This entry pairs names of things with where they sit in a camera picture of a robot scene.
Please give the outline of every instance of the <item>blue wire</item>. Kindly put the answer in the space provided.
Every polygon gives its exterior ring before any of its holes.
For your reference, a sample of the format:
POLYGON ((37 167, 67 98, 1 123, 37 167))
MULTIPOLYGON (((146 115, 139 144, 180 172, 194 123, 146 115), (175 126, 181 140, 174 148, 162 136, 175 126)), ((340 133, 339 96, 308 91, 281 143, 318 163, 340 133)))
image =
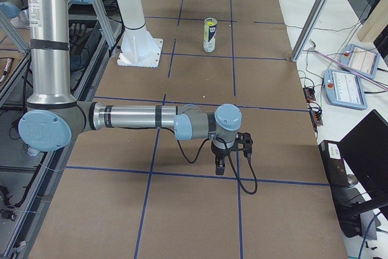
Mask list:
POLYGON ((366 242, 366 237, 368 237, 370 226, 376 220, 376 218, 378 217, 379 214, 381 214, 381 212, 378 212, 377 214, 374 215, 374 217, 370 220, 370 223, 368 224, 368 227, 366 228, 366 232, 365 232, 365 236, 364 236, 364 239, 363 239, 363 243, 361 244, 360 252, 358 253, 357 259, 361 259, 361 254, 363 253, 364 245, 365 245, 365 242, 366 242))

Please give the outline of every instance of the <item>black device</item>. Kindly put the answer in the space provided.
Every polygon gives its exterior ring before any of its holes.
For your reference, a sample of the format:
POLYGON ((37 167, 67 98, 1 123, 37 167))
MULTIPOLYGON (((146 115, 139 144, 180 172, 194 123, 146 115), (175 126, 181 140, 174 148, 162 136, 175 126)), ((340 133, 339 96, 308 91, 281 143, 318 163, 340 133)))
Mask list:
POLYGON ((323 140, 319 151, 330 186, 349 187, 344 159, 338 148, 338 142, 323 140))
POLYGON ((351 217, 380 208, 388 218, 388 122, 371 111, 339 143, 346 163, 372 198, 339 211, 351 217))

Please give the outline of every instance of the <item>white table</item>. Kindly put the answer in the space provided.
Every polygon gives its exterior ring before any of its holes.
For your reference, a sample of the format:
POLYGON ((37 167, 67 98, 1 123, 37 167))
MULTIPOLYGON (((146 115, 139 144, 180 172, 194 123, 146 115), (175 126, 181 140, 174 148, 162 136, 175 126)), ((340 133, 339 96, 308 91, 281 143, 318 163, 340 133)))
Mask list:
MULTIPOLYGON (((303 27, 310 10, 312 8, 315 0, 279 0, 284 22, 289 26, 303 27)), ((353 27, 358 23, 358 18, 354 11, 352 10, 350 4, 347 0, 329 0, 319 17, 319 20, 316 24, 316 27, 322 29, 334 29, 340 30, 348 27, 353 27)), ((343 30, 341 32, 333 31, 324 31, 324 30, 314 30, 311 34, 310 39, 316 44, 316 49, 325 54, 336 53, 338 49, 343 46, 343 42, 349 36, 351 29, 343 30)), ((287 32, 290 38, 291 46, 293 47, 296 43, 296 40, 299 37, 301 29, 294 27, 287 27, 287 32)), ((360 42, 357 38, 356 33, 350 40, 351 44, 358 44, 367 49, 374 48, 372 43, 360 42)), ((308 43, 305 46, 305 50, 311 47, 311 43, 308 43)), ((306 58, 307 53, 303 53, 297 62, 298 70, 301 70, 306 73, 306 76, 312 79, 315 85, 321 84, 322 80, 317 76, 306 72, 306 58)), ((308 55, 308 70, 319 75, 323 76, 329 62, 323 59, 320 56, 317 56, 313 53, 308 55)), ((380 59, 379 67, 388 69, 384 61, 380 59)), ((332 64, 330 66, 332 69, 339 69, 338 66, 332 64)), ((303 72, 299 72, 300 77, 304 76, 303 72)), ((377 81, 383 83, 388 83, 388 73, 377 71, 376 78, 377 81)), ((379 87, 369 84, 367 81, 362 81, 365 91, 381 91, 379 87)), ((306 81, 306 85, 311 85, 310 81, 306 81)), ((318 103, 321 104, 323 109, 323 123, 322 127, 318 128, 318 138, 317 142, 320 143, 322 140, 334 140, 340 141, 350 130, 352 130, 372 109, 377 109, 379 113, 388 120, 388 93, 372 94, 367 95, 367 105, 366 110, 355 110, 347 109, 345 107, 332 106, 327 102, 327 98, 323 92, 322 101, 320 101, 320 86, 316 87, 315 95, 318 97, 318 103)), ((358 190, 362 193, 365 190, 362 186, 357 186, 358 190)), ((388 222, 386 219, 380 215, 379 220, 382 222, 380 228, 388 230, 388 222)), ((346 248, 349 256, 357 257, 358 252, 361 246, 362 238, 346 238, 344 236, 346 248)), ((371 241, 369 244, 370 247, 378 246, 374 251, 369 249, 363 250, 362 258, 373 258, 373 257, 388 257, 388 235, 378 232, 378 241, 371 241)))

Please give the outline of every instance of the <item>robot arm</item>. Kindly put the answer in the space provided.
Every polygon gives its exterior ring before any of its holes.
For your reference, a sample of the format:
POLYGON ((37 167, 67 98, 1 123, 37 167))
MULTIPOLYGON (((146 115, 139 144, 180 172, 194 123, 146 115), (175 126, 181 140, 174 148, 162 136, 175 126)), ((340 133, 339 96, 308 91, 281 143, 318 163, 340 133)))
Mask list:
MULTIPOLYGON (((53 151, 82 132, 102 127, 169 127, 174 128, 178 140, 212 140, 220 175, 231 150, 250 155, 252 140, 238 133, 241 112, 231 104, 218 107, 215 113, 202 113, 195 106, 103 106, 75 100, 70 94, 69 1, 28 0, 34 88, 27 100, 28 112, 19 122, 19 134, 25 143, 40 151, 53 151), (249 141, 249 146, 239 148, 242 140, 249 141)), ((142 16, 141 3, 137 3, 142 16)), ((128 16, 123 19, 127 20, 126 27, 132 24, 128 16)), ((139 34, 148 33, 141 24, 138 32, 129 37, 133 42, 137 38, 139 43, 139 34)))
POLYGON ((0 0, 0 11, 7 18, 15 18, 20 11, 28 8, 27 0, 0 0))

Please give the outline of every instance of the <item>black bracket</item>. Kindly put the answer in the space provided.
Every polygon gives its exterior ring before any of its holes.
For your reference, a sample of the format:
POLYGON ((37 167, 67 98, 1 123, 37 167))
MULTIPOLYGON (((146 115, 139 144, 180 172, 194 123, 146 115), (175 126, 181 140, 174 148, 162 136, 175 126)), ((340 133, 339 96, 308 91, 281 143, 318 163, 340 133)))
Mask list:
POLYGON ((244 157, 250 158, 252 154, 253 141, 250 133, 237 133, 237 137, 233 146, 229 149, 220 149, 212 143, 212 152, 215 155, 216 175, 224 175, 225 172, 225 158, 231 152, 243 152, 244 157))

